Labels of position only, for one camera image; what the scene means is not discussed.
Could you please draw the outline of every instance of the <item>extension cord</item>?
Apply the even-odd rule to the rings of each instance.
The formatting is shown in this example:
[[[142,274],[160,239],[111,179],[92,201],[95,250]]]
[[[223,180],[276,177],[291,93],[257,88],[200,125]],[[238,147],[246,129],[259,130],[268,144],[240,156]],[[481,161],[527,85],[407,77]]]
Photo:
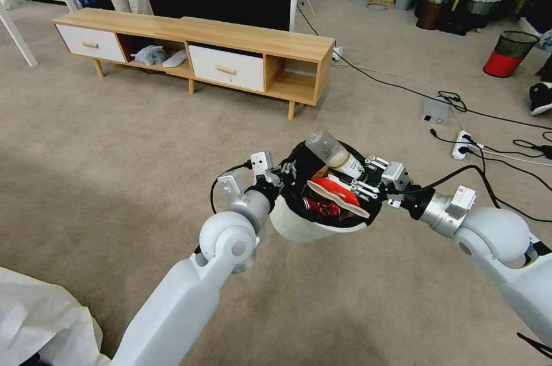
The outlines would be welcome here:
[[[466,148],[470,148],[470,143],[465,143],[464,141],[467,141],[469,142],[469,140],[467,138],[465,138],[465,136],[468,136],[468,137],[472,137],[468,132],[466,132],[465,130],[461,130],[460,132],[458,132],[458,136],[456,137],[456,143],[454,144],[453,146],[453,158],[456,159],[456,160],[462,160],[466,157],[466,154],[465,153],[462,153],[460,152],[460,148],[463,148],[463,147],[466,147]]]

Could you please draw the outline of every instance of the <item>black shoe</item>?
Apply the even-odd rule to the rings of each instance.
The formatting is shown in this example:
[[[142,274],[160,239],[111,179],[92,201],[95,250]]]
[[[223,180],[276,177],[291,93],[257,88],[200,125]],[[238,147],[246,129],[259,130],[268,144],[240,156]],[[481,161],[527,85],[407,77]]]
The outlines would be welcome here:
[[[552,109],[552,83],[539,82],[529,88],[529,114],[536,116]]]

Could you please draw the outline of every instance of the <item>trash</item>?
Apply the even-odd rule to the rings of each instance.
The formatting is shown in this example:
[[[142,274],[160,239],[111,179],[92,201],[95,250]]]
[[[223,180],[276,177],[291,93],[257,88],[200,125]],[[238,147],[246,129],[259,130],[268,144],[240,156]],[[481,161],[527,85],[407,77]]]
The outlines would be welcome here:
[[[152,66],[155,63],[162,63],[168,59],[165,50],[163,50],[163,47],[153,44],[144,47],[136,54],[131,54],[131,56],[134,57],[135,62],[145,64],[147,66]]]

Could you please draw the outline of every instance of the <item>white slipper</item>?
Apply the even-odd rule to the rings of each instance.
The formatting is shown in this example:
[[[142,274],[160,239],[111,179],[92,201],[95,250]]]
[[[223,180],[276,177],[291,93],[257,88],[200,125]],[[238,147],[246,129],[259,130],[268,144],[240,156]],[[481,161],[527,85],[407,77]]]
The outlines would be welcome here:
[[[176,67],[186,60],[186,50],[179,50],[163,62],[163,67]]]

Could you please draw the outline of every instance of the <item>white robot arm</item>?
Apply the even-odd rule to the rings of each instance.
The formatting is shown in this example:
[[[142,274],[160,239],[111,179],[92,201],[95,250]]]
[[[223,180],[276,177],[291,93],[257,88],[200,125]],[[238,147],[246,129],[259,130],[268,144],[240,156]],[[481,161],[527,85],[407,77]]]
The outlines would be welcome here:
[[[472,209],[476,192],[464,186],[451,197],[416,186],[401,163],[374,156],[364,161],[381,188],[377,198],[366,199],[407,209],[413,219],[455,241],[498,285],[512,310],[552,346],[552,252],[520,216]],[[219,177],[228,210],[205,222],[199,247],[169,270],[138,311],[112,366],[178,366],[218,306],[226,279],[253,264],[276,197],[285,184],[294,184],[295,164],[275,167],[270,153],[259,152],[251,156],[251,168],[255,185],[247,189],[235,172]],[[343,183],[361,197],[366,187],[374,188],[346,177]]]

